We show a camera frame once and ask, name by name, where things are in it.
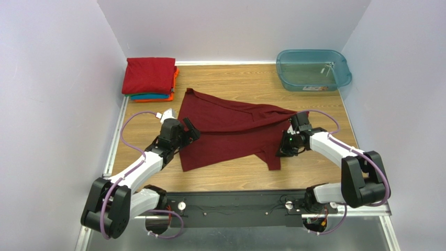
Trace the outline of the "maroon t shirt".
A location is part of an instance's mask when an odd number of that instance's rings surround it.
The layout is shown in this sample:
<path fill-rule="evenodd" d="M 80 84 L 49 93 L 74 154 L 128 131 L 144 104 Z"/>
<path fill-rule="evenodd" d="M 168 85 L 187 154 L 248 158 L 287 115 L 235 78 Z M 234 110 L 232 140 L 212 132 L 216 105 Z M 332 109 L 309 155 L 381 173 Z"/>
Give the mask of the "maroon t shirt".
<path fill-rule="evenodd" d="M 276 156 L 283 131 L 295 111 L 274 105 L 250 104 L 186 90 L 179 119 L 188 118 L 200 138 L 180 150 L 184 172 L 256 155 L 269 170 L 279 170 Z"/>

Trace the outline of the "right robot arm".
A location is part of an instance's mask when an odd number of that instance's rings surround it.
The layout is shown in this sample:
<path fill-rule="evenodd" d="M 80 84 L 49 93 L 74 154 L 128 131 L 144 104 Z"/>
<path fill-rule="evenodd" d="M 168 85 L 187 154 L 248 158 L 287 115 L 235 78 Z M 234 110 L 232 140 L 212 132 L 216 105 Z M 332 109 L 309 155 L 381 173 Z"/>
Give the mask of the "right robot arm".
<path fill-rule="evenodd" d="M 278 157 L 293 157 L 305 151 L 314 151 L 341 170 L 339 183 L 306 189 L 303 206 L 308 212 L 318 211 L 331 203 L 359 208 L 378 207 L 388 201 L 391 189 L 378 152 L 357 149 L 336 139 L 334 132 L 314 128 L 307 111 L 291 116 L 289 122 L 290 126 L 283 131 L 276 153 Z"/>

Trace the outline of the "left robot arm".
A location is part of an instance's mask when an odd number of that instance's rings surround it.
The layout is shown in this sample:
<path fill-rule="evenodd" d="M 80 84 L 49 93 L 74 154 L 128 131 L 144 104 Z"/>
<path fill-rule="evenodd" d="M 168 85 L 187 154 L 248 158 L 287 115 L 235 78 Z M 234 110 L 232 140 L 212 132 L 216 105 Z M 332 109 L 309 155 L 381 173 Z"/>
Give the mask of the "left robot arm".
<path fill-rule="evenodd" d="M 90 188 L 80 223 L 98 231 L 103 238 L 118 238 L 129 221 L 147 212 L 166 213 L 166 191 L 144 182 L 160 172 L 175 154 L 197 141 L 200 131 L 189 118 L 167 118 L 162 122 L 160 134 L 125 170 L 110 177 L 97 178 Z"/>

